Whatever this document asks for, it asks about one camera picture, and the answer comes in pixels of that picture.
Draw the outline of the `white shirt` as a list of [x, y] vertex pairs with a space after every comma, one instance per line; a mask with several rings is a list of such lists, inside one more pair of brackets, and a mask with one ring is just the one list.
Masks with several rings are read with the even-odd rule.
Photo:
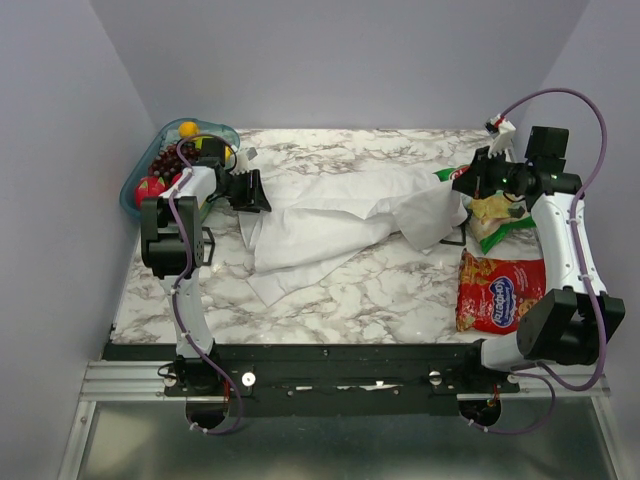
[[271, 211], [239, 216], [248, 283], [271, 306], [400, 232], [427, 250], [466, 220], [459, 193], [424, 165], [265, 181]]

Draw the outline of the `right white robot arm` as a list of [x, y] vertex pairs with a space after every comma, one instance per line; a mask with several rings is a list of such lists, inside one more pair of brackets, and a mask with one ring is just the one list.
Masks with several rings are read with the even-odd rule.
[[582, 180], [564, 170], [568, 130], [533, 128], [525, 160], [516, 163], [508, 155], [514, 126], [495, 120], [486, 128], [490, 145], [476, 150], [452, 187], [473, 199], [502, 192], [524, 200], [537, 229], [546, 292], [516, 332], [484, 342], [481, 357], [461, 365], [461, 382], [474, 392], [493, 384], [496, 371], [538, 362], [600, 365], [625, 316], [623, 300], [608, 294], [591, 255]]

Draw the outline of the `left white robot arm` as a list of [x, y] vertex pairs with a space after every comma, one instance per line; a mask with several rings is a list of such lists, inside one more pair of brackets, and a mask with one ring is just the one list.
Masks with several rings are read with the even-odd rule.
[[204, 225], [213, 203], [238, 212], [269, 212], [261, 174], [250, 167], [253, 147], [239, 150], [220, 136], [195, 134], [161, 148], [135, 191], [141, 220], [141, 257], [169, 297], [177, 355], [209, 356], [200, 268], [213, 261], [215, 240]]

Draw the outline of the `green cassava chips bag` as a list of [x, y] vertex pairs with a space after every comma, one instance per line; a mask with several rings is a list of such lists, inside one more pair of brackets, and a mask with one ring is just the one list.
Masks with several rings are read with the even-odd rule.
[[535, 227], [523, 197], [501, 190], [484, 199], [475, 199], [455, 190], [452, 190], [452, 195], [459, 204], [454, 208], [454, 212], [461, 214], [464, 211], [463, 221], [458, 225], [460, 239], [442, 239], [441, 244], [464, 247], [467, 234], [470, 233], [480, 250], [487, 254], [502, 242], [508, 233]]

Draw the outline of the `blue plastic fruit basket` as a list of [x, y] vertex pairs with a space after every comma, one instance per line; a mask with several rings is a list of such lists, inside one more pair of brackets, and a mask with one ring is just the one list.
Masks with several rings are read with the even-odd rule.
[[184, 122], [194, 122], [201, 132], [211, 133], [216, 136], [223, 137], [236, 148], [240, 147], [241, 140], [238, 132], [225, 124], [218, 124], [200, 120], [197, 118], [178, 118], [160, 128], [154, 139], [151, 141], [141, 158], [138, 160], [133, 170], [124, 182], [119, 196], [119, 202], [125, 213], [130, 215], [134, 220], [140, 219], [139, 207], [135, 201], [135, 189], [143, 177], [148, 175], [148, 168], [162, 147], [174, 143], [180, 139], [178, 129]]

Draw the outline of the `purple grape bunch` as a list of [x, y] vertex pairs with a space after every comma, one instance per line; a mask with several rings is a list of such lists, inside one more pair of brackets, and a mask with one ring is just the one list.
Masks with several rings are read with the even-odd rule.
[[[148, 167], [149, 176], [170, 181], [182, 172], [186, 164], [178, 155], [177, 146], [178, 143], [169, 144], [156, 155]], [[180, 151], [190, 165], [195, 165], [198, 162], [200, 149], [195, 142], [184, 143]]]

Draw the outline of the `yellow lemon at basket back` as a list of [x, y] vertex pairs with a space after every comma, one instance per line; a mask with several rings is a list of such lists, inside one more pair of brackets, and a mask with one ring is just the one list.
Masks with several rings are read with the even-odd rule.
[[194, 121], [182, 122], [178, 127], [178, 134], [181, 139], [197, 135], [199, 132], [199, 126]]

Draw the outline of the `red dragon fruit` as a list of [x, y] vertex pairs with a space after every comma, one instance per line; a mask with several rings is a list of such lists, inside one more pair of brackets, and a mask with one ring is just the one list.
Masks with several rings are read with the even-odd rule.
[[142, 201], [149, 197], [161, 196], [168, 188], [166, 181], [161, 177], [143, 177], [134, 189], [134, 202], [138, 209]]

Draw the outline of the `red snack bag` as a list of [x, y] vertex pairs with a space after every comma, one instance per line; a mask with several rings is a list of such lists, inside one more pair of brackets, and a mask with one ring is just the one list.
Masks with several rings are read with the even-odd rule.
[[459, 263], [456, 329], [506, 335], [545, 294], [544, 261], [476, 257]]

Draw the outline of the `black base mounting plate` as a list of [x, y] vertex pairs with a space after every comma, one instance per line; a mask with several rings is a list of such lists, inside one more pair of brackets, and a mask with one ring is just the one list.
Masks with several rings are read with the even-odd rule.
[[506, 374], [481, 366], [472, 344], [218, 344], [212, 365], [172, 344], [118, 345], [107, 361], [158, 361], [168, 397], [247, 417], [455, 416], [459, 397], [512, 394]]

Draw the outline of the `aluminium rail frame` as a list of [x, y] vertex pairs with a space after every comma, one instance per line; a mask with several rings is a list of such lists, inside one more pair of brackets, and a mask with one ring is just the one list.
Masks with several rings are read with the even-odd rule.
[[154, 362], [90, 363], [63, 458], [63, 479], [631, 479], [605, 392], [560, 394], [529, 382], [503, 400], [505, 434], [425, 415], [280, 418], [238, 433], [188, 429]]

